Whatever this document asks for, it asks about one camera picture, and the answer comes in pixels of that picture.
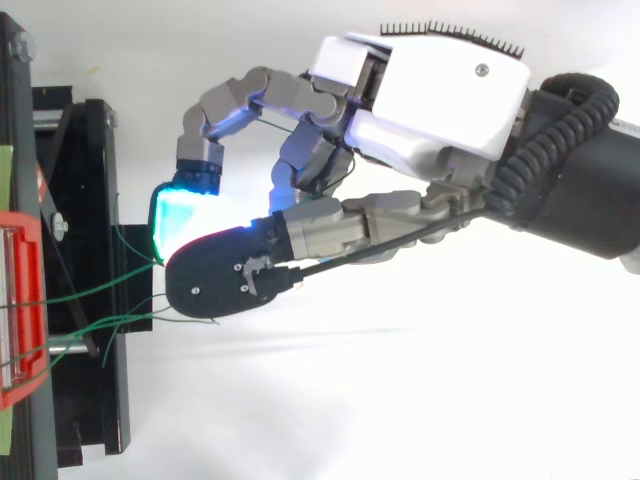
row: red clip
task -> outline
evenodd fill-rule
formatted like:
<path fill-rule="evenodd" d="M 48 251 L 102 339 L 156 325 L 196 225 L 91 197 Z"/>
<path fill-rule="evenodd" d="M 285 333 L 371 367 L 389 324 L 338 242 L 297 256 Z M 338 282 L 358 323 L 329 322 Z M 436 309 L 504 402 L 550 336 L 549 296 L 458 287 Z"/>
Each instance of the red clip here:
<path fill-rule="evenodd" d="M 17 212 L 0 212 L 0 255 L 4 282 L 0 305 L 44 301 L 42 233 L 39 218 Z M 0 410 L 33 393 L 47 377 L 49 351 L 44 304 L 0 310 L 0 363 L 24 358 L 0 368 Z"/>

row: green wire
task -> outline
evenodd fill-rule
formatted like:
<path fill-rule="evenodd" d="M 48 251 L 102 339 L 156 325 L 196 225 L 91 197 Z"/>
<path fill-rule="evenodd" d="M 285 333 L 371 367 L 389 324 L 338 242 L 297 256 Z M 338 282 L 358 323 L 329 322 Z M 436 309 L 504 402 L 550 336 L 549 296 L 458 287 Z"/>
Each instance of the green wire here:
<path fill-rule="evenodd" d="M 289 130 L 288 128 L 284 128 L 284 127 L 281 127 L 280 125 L 276 125 L 275 123 L 268 122 L 266 120 L 263 120 L 262 118 L 259 118 L 258 121 L 266 125 L 269 125 L 273 128 L 277 128 L 278 130 L 282 130 L 283 132 L 293 133 L 293 130 Z"/>
<path fill-rule="evenodd" d="M 89 290 L 85 290 L 84 292 L 80 292 L 80 293 L 76 293 L 75 295 L 69 295 L 67 297 L 60 297 L 60 298 L 53 298 L 51 300 L 44 300 L 42 302 L 29 302 L 29 303 L 15 303 L 12 305 L 0 305 L 0 309 L 5 309 L 5 308 L 20 308 L 20 307 L 32 307 L 34 305 L 52 305 L 54 303 L 64 303 L 64 302 L 68 302 L 70 300 L 75 300 L 76 298 L 82 298 L 82 297 L 86 297 L 87 295 L 92 295 L 94 293 L 97 292 L 101 292 L 102 290 L 106 290 L 107 288 L 110 288 L 120 282 L 124 282 L 125 280 L 127 280 L 128 278 L 131 278 L 135 275 L 138 275 L 139 273 L 144 272 L 145 270 L 149 270 L 150 268 L 153 268 L 156 264 L 155 263 L 150 263 L 148 265 L 143 265 L 140 268 L 136 268 L 135 270 L 122 275 L 121 277 L 116 278 L 115 280 L 110 281 L 109 283 L 105 283 L 104 285 L 100 285 L 99 287 L 95 287 L 95 288 L 91 288 Z"/>
<path fill-rule="evenodd" d="M 131 310 L 129 310 L 127 313 L 125 313 L 125 316 L 131 315 L 133 312 L 135 312 L 137 309 L 139 309 L 142 305 L 147 303 L 149 300 L 152 300 L 152 299 L 154 299 L 156 297 L 162 297 L 162 296 L 166 296 L 166 293 L 157 293 L 156 295 L 152 295 L 151 297 L 144 299 L 139 304 L 137 304 L 135 307 L 133 307 Z M 171 307 L 167 307 L 167 308 L 165 308 L 163 310 L 158 310 L 158 312 L 156 312 L 156 313 L 165 312 L 169 308 L 171 308 Z M 111 344 L 115 340 L 116 334 L 118 333 L 118 330 L 120 330 L 120 324 L 118 324 L 115 327 L 113 327 L 113 332 L 111 333 L 111 338 L 109 338 L 109 343 L 107 343 L 107 346 L 104 349 L 104 356 L 102 357 L 102 368 L 104 368 L 105 365 L 107 364 L 107 357 L 109 356 L 109 350 L 111 350 Z"/>
<path fill-rule="evenodd" d="M 118 235 L 118 238 L 120 239 L 120 241 L 122 243 L 124 243 L 127 248 L 129 250 L 131 250 L 133 253 L 135 253 L 136 255 L 138 255 L 140 258 L 144 258 L 146 261 L 154 263 L 156 265 L 162 265 L 162 263 L 158 262 L 157 260 L 153 259 L 153 258 L 149 258 L 146 255 L 144 255 L 143 253 L 140 253 L 138 250 L 136 250 L 129 242 L 127 242 L 127 240 L 124 238 L 124 235 L 122 235 L 122 232 L 120 231 L 120 225 L 117 223 L 117 218 L 118 218 L 118 197 L 120 196 L 119 193 L 116 194 L 116 198 L 113 201 L 113 217 L 114 217 L 114 221 L 113 224 L 115 226 L 116 229 L 116 234 Z"/>
<path fill-rule="evenodd" d="M 123 317 L 123 315 L 120 315 L 120 316 L 113 316 L 113 317 L 106 317 L 106 318 L 103 318 L 102 320 L 99 320 L 98 322 L 95 322 L 94 324 L 92 324 L 92 325 L 91 325 L 91 327 L 94 327 L 94 328 L 87 327 L 87 328 L 82 329 L 82 330 L 93 331 L 93 330 L 99 330 L 99 329 L 101 329 L 101 328 L 109 328 L 109 327 L 112 327 L 112 326 L 114 326 L 114 325 L 115 325 L 116 327 L 118 327 L 118 326 L 123 325 L 123 324 L 125 324 L 125 323 L 133 323 L 133 322 L 137 322 L 138 320 L 145 319 L 145 318 L 151 318 L 151 319 L 160 320 L 160 321 L 163 321 L 163 322 L 172 322 L 172 323 L 204 323 L 204 324 L 207 324 L 207 325 L 215 325 L 215 322 L 209 322 L 209 321 L 206 321 L 206 320 L 178 320 L 178 319 L 172 319 L 172 318 L 156 317 L 155 315 L 153 315 L 154 313 L 160 313 L 160 312 L 162 312 L 162 311 L 165 311 L 165 309 L 158 310 L 157 312 L 152 312 L 151 314 L 145 314 L 145 315 L 130 315 L 130 316 L 129 316 L 129 318 L 128 318 L 127 320 L 121 320 L 121 321 L 116 321 L 116 322 L 111 322 L 111 323 L 105 323 L 105 324 L 103 324 L 103 325 L 99 325 L 99 326 L 95 327 L 95 325 L 96 325 L 98 322 L 106 321 L 106 320 L 108 320 L 108 319 L 113 319 L 113 318 L 121 318 L 121 317 Z M 71 349 L 71 347 L 73 347 L 73 345 L 75 345 L 75 344 L 80 340 L 80 338 L 82 337 L 82 335 L 83 335 L 83 334 L 81 334 L 81 333 L 79 333 L 79 332 L 80 332 L 80 331 L 78 331 L 78 332 L 74 332 L 75 338 L 73 338 L 73 339 L 71 340 L 71 342 L 69 342 L 69 344 L 68 344 L 68 345 L 65 347 L 65 349 L 60 353 L 60 355 L 58 355 L 58 356 L 57 356 L 57 357 L 56 357 L 56 358 L 55 358 L 55 359 L 54 359 L 54 360 L 53 360 L 53 361 L 52 361 L 52 362 L 47 366 L 47 368 L 46 368 L 46 369 L 44 369 L 42 372 L 38 373 L 38 374 L 37 374 L 35 377 L 33 377 L 33 378 L 30 378 L 30 379 L 28 379 L 28 380 L 25 380 L 24 382 L 20 382 L 18 385 L 15 385 L 15 386 L 13 386 L 13 387 L 8 387 L 8 388 L 5 388 L 5 389 L 3 389 L 3 390 L 5 390 L 5 391 L 7 391 L 7 390 L 13 390 L 13 389 L 15 389 L 15 388 L 22 387 L 22 386 L 24 386 L 24 385 L 28 385 L 29 383 L 36 381 L 36 380 L 37 380 L 38 378 L 40 378 L 41 376 L 48 374 L 48 373 L 51 371 L 51 369 L 52 369 L 55 365 L 57 365 L 57 364 L 58 364 L 58 362 L 60 362 L 60 361 L 62 360 L 62 358 L 63 358 L 63 357 L 64 357 L 64 356 L 69 352 L 69 350 Z M 39 347 L 39 348 L 37 348 L 37 349 L 33 349 L 33 350 L 34 350 L 34 351 L 37 351 L 37 350 L 41 350 L 42 348 L 44 348 L 44 346 L 41 346 L 41 347 Z M 24 353 L 24 354 L 22 354 L 22 355 L 18 355 L 18 356 L 16 356 L 16 357 L 12 358 L 11 360 L 9 360 L 8 362 L 5 362 L 5 363 L 3 363 L 2 365 L 0 365 L 0 368 L 3 368 L 3 367 L 5 367 L 5 366 L 7 366 L 7 365 L 10 365 L 11 363 L 18 361 L 18 360 L 20 360 L 21 358 L 24 358 L 24 356 L 27 356 L 27 355 L 28 355 L 28 353 Z"/>

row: robotic hand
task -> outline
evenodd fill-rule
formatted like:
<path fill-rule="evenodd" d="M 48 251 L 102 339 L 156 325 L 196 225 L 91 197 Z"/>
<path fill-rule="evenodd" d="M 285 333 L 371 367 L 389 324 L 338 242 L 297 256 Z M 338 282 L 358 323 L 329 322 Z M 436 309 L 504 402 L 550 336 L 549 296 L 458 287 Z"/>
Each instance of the robotic hand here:
<path fill-rule="evenodd" d="M 218 193 L 219 140 L 263 108 L 299 120 L 272 171 L 271 216 L 195 240 L 170 259 L 170 304 L 219 317 L 304 277 L 391 259 L 485 216 L 640 272 L 640 128 L 615 119 L 606 82 L 564 74 L 528 91 L 523 51 L 442 24 L 328 37 L 301 76 L 254 68 L 184 116 L 173 183 Z M 430 182 L 340 202 L 359 154 Z M 288 268 L 285 262 L 324 259 Z"/>

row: metal rod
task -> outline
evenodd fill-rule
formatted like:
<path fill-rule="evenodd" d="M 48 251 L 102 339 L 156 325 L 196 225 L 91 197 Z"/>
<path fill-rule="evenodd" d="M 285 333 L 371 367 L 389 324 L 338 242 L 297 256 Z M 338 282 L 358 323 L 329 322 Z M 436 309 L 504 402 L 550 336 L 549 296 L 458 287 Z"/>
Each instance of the metal rod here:
<path fill-rule="evenodd" d="M 61 335 L 51 335 L 49 337 L 49 343 L 53 344 L 49 345 L 49 355 L 60 355 L 67 348 L 69 343 L 71 343 L 71 340 L 67 343 L 57 341 L 60 337 Z M 67 350 L 65 355 L 70 353 L 89 353 L 89 349 L 87 348 L 85 341 L 83 339 L 79 339 L 74 345 L 71 345 L 71 348 Z"/>
<path fill-rule="evenodd" d="M 62 110 L 34 110 L 33 128 L 39 132 L 53 131 L 58 128 Z"/>

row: black cable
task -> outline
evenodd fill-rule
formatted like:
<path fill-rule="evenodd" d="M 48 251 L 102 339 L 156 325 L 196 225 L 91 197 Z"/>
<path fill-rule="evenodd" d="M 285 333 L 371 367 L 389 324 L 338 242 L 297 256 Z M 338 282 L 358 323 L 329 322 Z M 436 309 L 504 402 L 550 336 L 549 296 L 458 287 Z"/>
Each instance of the black cable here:
<path fill-rule="evenodd" d="M 618 94 L 604 80 L 581 73 L 548 78 L 540 90 L 560 97 L 584 93 L 586 98 L 559 120 L 544 127 L 513 155 L 498 164 L 486 204 L 504 215 L 513 215 L 520 199 L 536 181 L 583 143 L 607 128 L 618 111 Z"/>
<path fill-rule="evenodd" d="M 381 253 L 386 252 L 387 250 L 400 248 L 403 245 L 411 243 L 415 240 L 419 240 L 420 238 L 433 235 L 434 233 L 437 233 L 440 230 L 444 230 L 445 228 L 453 227 L 461 223 L 468 222 L 475 218 L 481 217 L 487 214 L 488 212 L 489 211 L 487 209 L 482 208 L 479 210 L 473 210 L 471 212 L 463 213 L 455 217 L 446 218 L 444 220 L 440 220 L 438 222 L 432 223 L 431 225 L 427 225 L 426 227 L 422 227 L 414 232 L 407 233 L 406 235 L 403 235 L 398 238 L 394 238 L 393 240 L 382 242 L 378 245 L 374 245 L 372 247 L 365 248 L 363 250 L 358 250 L 357 252 L 350 253 L 348 255 L 345 255 L 344 257 L 334 258 L 333 260 L 319 263 L 318 265 L 313 265 L 311 267 L 303 268 L 295 273 L 295 276 L 298 277 L 295 279 L 295 281 L 299 282 L 303 278 L 308 277 L 310 275 L 326 272 L 327 270 L 331 270 L 336 267 L 341 267 L 342 265 L 354 263 L 359 260 L 372 257 L 374 255 L 379 255 Z"/>

